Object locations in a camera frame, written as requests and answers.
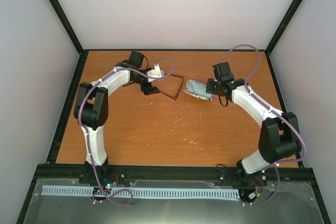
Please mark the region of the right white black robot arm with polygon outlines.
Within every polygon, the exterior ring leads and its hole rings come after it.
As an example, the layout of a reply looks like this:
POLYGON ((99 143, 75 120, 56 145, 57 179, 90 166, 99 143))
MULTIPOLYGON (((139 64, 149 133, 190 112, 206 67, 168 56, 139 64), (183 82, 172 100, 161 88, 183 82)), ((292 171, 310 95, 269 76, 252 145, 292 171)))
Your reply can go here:
POLYGON ((280 160, 302 150, 298 119, 292 112, 275 109, 243 79, 235 79, 228 62, 212 66, 214 79, 208 79, 206 93, 224 97, 244 109, 260 126, 257 150, 237 162, 236 179, 245 183, 253 175, 276 165, 280 160))

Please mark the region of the brown sunglasses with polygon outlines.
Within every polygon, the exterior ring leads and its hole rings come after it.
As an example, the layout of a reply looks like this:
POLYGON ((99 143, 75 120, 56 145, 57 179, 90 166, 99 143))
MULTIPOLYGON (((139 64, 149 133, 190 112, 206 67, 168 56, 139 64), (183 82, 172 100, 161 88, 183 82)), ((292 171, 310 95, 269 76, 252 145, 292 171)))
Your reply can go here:
POLYGON ((184 76, 172 74, 164 80, 158 81, 156 86, 164 96, 176 101, 179 97, 183 84, 184 76))

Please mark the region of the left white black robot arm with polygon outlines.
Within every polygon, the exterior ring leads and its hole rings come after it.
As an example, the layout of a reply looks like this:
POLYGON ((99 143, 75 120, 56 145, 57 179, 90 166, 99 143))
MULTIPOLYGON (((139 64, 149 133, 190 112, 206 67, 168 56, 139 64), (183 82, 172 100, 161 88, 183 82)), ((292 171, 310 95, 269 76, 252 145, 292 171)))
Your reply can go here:
POLYGON ((109 96, 121 86, 133 83, 139 84, 145 95, 160 92, 151 82, 163 78, 164 71, 158 63, 153 68, 141 69, 144 59, 144 54, 133 51, 127 60, 117 63, 102 78, 94 82, 83 82, 78 87, 74 117, 85 137, 86 169, 97 183, 104 183, 109 177, 103 137, 103 127, 109 116, 109 96))

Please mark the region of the flag pattern sunglasses case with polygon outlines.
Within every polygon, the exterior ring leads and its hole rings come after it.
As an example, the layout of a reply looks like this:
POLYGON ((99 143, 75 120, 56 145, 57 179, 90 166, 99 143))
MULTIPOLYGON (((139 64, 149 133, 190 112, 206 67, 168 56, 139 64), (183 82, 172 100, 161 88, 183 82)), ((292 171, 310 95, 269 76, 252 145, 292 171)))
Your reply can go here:
POLYGON ((186 81, 185 89, 183 89, 183 92, 189 96, 192 96, 200 100, 204 101, 213 100, 213 95, 206 92, 206 84, 193 79, 188 79, 186 81))

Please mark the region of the light blue cleaning cloth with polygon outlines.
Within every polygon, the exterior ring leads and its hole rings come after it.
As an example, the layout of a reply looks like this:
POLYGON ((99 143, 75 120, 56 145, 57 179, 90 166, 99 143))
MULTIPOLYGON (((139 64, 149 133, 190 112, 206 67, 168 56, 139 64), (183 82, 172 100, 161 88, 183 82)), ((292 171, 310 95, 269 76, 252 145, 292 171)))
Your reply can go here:
POLYGON ((200 98, 204 98, 206 100, 211 100, 212 95, 206 92, 206 84, 201 82, 196 82, 194 80, 189 80, 188 82, 188 91, 195 94, 200 98))

